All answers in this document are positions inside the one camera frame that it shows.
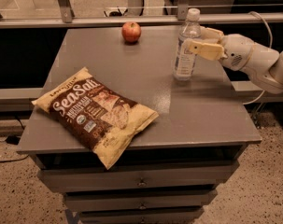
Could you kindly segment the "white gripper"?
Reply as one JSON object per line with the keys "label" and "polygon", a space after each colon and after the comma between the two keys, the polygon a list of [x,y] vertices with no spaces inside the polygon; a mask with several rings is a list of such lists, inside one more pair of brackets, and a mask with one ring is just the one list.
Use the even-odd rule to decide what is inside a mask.
{"label": "white gripper", "polygon": [[191,53],[209,61],[220,59],[222,66],[233,71],[244,70],[255,47],[252,39],[239,34],[224,35],[221,30],[204,26],[200,29],[205,42],[188,38],[187,48]]}

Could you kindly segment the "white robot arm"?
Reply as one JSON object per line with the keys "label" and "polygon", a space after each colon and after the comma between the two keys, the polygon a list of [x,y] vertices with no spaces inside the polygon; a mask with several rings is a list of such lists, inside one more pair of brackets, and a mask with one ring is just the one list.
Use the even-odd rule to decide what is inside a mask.
{"label": "white robot arm", "polygon": [[283,51],[261,45],[240,35],[200,27],[200,38],[188,38],[187,49],[223,67],[245,73],[249,80],[272,94],[283,92]]}

